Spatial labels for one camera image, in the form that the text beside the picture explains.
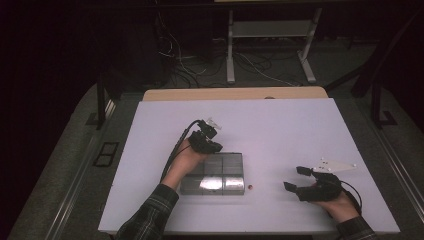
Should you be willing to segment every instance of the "white table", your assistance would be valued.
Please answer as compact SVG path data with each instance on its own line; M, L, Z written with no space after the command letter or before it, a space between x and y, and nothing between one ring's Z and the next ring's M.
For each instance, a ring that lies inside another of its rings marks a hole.
M300 202L284 181L308 186L296 166L324 157L357 165L336 175L363 199L364 217L377 233L399 232L333 99L257 99L140 102L99 230L114 234L150 195L182 131L213 117L214 138L244 157L244 196L183 196L165 232L171 234L319 234L335 231L319 207Z

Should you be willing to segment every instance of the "dark floor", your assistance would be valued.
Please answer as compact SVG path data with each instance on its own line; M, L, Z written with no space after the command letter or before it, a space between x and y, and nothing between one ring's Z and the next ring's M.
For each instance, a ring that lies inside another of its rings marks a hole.
M302 47L297 40L280 39L268 50L239 43L235 51L236 83L226 83L225 43L216 40L213 63L206 63L183 52L181 62L172 70L164 88L196 87L266 87L287 86L284 82L310 85L305 79L296 51ZM346 40L324 40L314 43L308 60L317 78L317 86L325 86L363 64L372 54L373 45L347 49ZM201 73L193 78L187 71ZM388 91L383 91L382 110L389 111L397 125L378 130L369 120L370 96L353 98L350 89L355 79L328 92L336 100L353 139L362 154L377 186L401 229L396 235L382 239L422 239L424 223L411 196L390 161L399 158L417 189L424 189L424 137L409 116ZM30 199L21 213L9 239L109 239L97 231L104 204L123 151L132 117L142 93L131 88L110 107L111 114L101 130L86 125L96 112L96 92L93 86L81 99L44 169ZM110 167L92 166L104 142L119 142ZM314 236L333 239L337 235Z

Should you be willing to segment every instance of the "plaid sleeve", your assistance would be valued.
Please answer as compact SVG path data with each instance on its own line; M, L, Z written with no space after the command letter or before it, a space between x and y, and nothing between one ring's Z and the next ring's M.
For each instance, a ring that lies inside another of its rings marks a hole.
M159 184L140 209L121 226L116 240L161 239L178 198L173 189Z
M362 216L338 224L337 229L345 240L378 239L377 235Z

